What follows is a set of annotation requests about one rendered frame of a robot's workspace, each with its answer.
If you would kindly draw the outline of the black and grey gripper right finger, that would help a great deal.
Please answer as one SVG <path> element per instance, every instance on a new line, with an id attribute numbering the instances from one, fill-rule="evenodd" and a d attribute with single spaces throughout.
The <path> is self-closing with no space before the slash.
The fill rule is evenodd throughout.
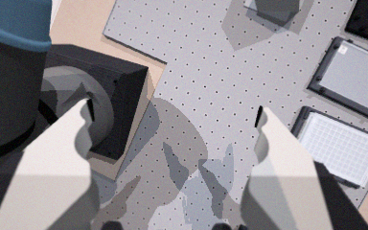
<path id="1" fill-rule="evenodd" d="M 247 230 L 368 230 L 368 223 L 323 163 L 315 161 L 265 105 L 239 213 Z"/>

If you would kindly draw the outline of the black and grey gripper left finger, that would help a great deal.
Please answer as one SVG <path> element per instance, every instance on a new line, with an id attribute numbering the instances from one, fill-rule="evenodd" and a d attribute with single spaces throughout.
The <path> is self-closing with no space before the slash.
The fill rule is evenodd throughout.
<path id="1" fill-rule="evenodd" d="M 0 167 L 0 230 L 91 230 L 100 211 L 87 162 L 92 99 L 83 99 Z"/>

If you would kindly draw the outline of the grey button panel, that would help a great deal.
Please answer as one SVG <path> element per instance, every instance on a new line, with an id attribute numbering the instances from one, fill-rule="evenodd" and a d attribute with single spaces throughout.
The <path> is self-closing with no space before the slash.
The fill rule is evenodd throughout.
<path id="1" fill-rule="evenodd" d="M 301 9 L 304 0 L 246 0 L 244 7 L 288 23 Z"/>

